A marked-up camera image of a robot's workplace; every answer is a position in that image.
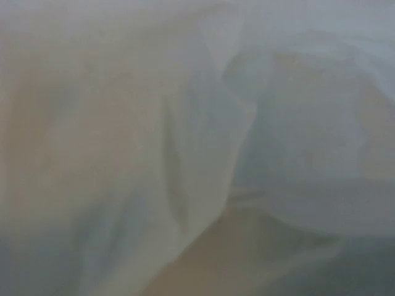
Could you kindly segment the translucent banana print plastic bag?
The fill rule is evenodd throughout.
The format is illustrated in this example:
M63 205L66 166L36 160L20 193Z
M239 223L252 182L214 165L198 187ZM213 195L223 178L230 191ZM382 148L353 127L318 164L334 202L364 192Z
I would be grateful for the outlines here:
M393 295L393 1L2 1L2 295Z

